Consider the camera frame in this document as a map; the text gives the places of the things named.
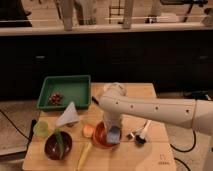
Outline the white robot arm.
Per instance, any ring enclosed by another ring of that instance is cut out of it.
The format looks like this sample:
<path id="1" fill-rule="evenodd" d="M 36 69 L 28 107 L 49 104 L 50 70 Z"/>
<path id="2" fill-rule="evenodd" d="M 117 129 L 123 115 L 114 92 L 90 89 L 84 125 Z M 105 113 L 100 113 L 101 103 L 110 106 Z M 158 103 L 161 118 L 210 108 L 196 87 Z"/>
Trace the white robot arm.
<path id="1" fill-rule="evenodd" d="M 195 99 L 138 99 L 127 97 L 120 83 L 104 86 L 99 106 L 104 111 L 106 141 L 118 144 L 122 115 L 173 124 L 211 137 L 203 171 L 213 171 L 213 101 Z"/>

